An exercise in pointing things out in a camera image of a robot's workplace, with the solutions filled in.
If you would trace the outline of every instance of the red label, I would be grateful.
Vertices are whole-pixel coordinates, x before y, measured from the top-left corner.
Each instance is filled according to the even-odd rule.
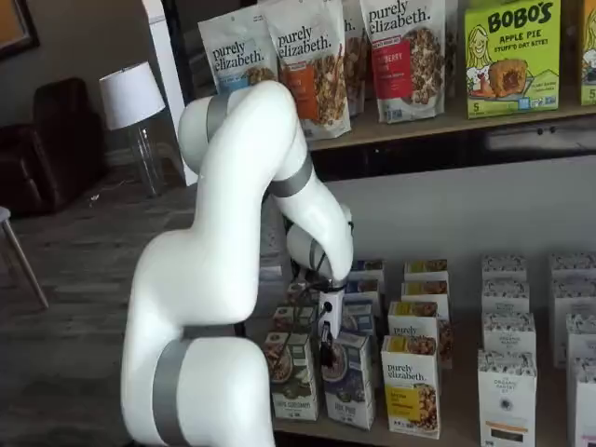
[[[412,96],[410,41],[383,46],[375,42],[372,48],[374,87],[379,100]]]

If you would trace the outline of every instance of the wall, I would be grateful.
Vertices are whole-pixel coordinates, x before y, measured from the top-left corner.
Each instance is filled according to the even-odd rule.
[[[41,47],[0,62],[0,126],[30,120],[35,89],[70,76],[87,82],[93,106],[102,113],[99,79],[155,58],[141,0],[27,3]],[[159,73],[156,65],[154,71]],[[169,131],[163,129],[165,123],[158,120],[160,134]],[[111,134],[110,142],[114,148],[123,147],[124,139]]]

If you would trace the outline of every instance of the picture frame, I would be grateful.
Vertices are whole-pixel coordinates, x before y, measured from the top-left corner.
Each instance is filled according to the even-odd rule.
[[[0,61],[39,47],[26,0],[0,0]]]

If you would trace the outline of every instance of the granola bag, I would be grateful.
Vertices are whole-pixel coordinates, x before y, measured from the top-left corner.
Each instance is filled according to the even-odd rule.
[[[372,43],[379,121],[441,114],[445,101],[445,0],[360,0]]]
[[[345,28],[345,87],[350,116],[364,112],[369,38],[364,28],[360,0],[343,0]]]
[[[306,138],[348,132],[341,0],[275,0],[261,8],[279,55],[280,80],[296,101]]]
[[[278,58],[257,6],[198,24],[218,93],[278,80]]]

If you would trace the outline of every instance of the chair leg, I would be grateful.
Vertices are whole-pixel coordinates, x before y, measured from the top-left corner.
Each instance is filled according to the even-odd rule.
[[[8,242],[12,246],[15,253],[17,253],[17,257],[19,258],[20,265],[22,266],[22,269],[24,270],[27,279],[29,279],[29,282],[34,289],[35,294],[37,295],[37,298],[39,299],[39,302],[45,309],[47,309],[49,307],[49,305],[47,304],[46,295],[44,294],[44,291],[39,286],[39,283],[37,282],[37,277],[35,276],[35,273],[34,273],[33,269],[31,268],[31,266],[29,265],[29,262],[27,261],[27,258],[25,257],[25,253],[23,252],[22,248],[20,247],[19,240],[17,239],[17,236],[12,231],[12,227],[10,226],[10,223],[8,221],[2,222],[2,228],[4,229],[4,232],[7,235]]]

